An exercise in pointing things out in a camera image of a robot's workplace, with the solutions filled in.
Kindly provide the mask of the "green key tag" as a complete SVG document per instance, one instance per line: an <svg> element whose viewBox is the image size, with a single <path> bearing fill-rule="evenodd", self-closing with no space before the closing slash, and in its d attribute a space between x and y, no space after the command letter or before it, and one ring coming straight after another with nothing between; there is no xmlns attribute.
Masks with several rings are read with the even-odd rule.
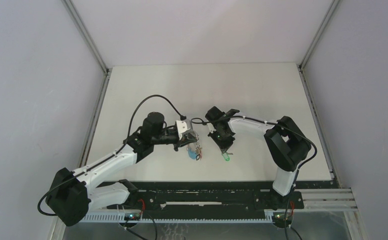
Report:
<svg viewBox="0 0 388 240"><path fill-rule="evenodd" d="M222 157L224 158L225 161L228 162L231 159L230 155L231 155L230 153L225 152L225 153L222 154Z"/></svg>

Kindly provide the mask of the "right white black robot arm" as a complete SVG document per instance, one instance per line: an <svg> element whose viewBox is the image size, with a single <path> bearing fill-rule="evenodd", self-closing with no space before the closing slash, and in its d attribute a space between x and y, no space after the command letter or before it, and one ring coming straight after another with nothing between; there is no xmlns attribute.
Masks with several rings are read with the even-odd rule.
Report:
<svg viewBox="0 0 388 240"><path fill-rule="evenodd" d="M288 116L283 116L276 122L259 120L243 115L237 109L223 112L216 106L207 111L205 118L205 125L209 128L208 136L217 144L225 158L229 156L228 151L234 144L236 134L246 134L267 144L277 165L271 203L277 208L284 208L289 204L290 192L297 179L300 164L315 147L294 120Z"/></svg>

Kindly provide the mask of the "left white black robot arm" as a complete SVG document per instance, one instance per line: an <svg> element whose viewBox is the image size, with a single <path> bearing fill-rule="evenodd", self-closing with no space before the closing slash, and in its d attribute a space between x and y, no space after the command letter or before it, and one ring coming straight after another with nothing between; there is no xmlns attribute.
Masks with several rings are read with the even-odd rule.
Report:
<svg viewBox="0 0 388 240"><path fill-rule="evenodd" d="M58 170L43 199L67 227L80 222L88 212L110 205L122 204L131 209L138 203L138 194L121 181L100 186L106 178L137 164L156 145L173 145L177 151L195 142L197 137L190 120L177 120L174 125L165 126L164 115L151 112L123 145L109 155L74 170L66 167Z"/></svg>

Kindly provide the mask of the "large keyring with key tags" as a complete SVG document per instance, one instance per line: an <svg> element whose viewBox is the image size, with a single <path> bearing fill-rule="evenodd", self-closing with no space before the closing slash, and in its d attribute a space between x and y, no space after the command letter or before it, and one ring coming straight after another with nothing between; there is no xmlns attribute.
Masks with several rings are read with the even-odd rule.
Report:
<svg viewBox="0 0 388 240"><path fill-rule="evenodd" d="M186 147L188 157L192 160L199 161L203 157L202 147L199 142L199 135L194 131L192 134L195 137L195 141L189 143Z"/></svg>

